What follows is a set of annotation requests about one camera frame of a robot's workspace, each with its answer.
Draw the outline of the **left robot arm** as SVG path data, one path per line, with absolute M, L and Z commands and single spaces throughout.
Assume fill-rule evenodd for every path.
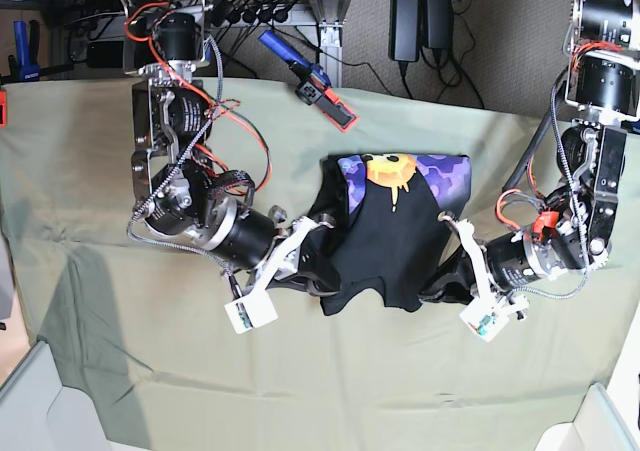
M 526 226 L 507 220 L 507 233 L 485 242 L 470 222 L 449 212 L 439 216 L 460 244 L 419 299 L 462 304 L 464 318 L 481 332 L 502 317 L 523 317 L 537 281 L 568 273 L 587 279 L 609 256 L 626 127 L 639 118 L 639 0 L 572 0 L 564 50 L 568 63 L 551 88 L 549 108 L 495 205 L 503 220 L 552 133 L 559 185 L 523 195 L 536 219 Z

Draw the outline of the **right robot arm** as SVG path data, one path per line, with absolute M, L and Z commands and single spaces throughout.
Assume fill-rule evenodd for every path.
M 194 76 L 223 63 L 207 30 L 213 0 L 121 2 L 123 62 L 140 78 L 132 89 L 131 222 L 147 227 L 145 242 L 212 260 L 237 298 L 280 286 L 336 295 L 341 278 L 321 248 L 333 217 L 289 220 L 280 207 L 257 211 L 264 181 L 228 167 L 209 147 L 219 118 L 243 121 L 235 102 L 207 92 Z

